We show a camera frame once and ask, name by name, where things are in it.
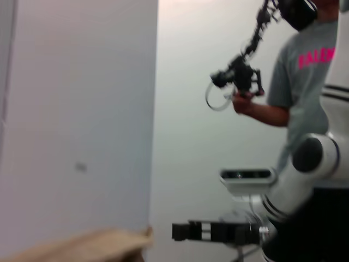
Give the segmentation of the person's hand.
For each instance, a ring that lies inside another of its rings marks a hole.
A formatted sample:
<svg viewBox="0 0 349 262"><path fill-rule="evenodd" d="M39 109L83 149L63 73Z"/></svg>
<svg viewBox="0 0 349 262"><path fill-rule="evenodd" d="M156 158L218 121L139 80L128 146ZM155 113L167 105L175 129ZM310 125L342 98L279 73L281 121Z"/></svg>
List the person's hand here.
<svg viewBox="0 0 349 262"><path fill-rule="evenodd" d="M254 104L252 99L254 96L252 93L241 94L237 92L234 94L232 104L235 112L237 114L249 115L253 111Z"/></svg>

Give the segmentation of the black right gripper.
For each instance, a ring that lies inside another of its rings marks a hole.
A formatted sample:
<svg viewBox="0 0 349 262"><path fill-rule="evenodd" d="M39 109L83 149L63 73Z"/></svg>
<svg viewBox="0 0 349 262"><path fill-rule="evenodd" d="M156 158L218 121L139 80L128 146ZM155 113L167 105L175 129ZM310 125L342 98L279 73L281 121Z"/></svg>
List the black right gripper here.
<svg viewBox="0 0 349 262"><path fill-rule="evenodd" d="M203 229L205 223L188 221L172 223L174 241L221 242L233 246L262 245L273 236L273 226L254 222L211 222L210 229Z"/></svg>

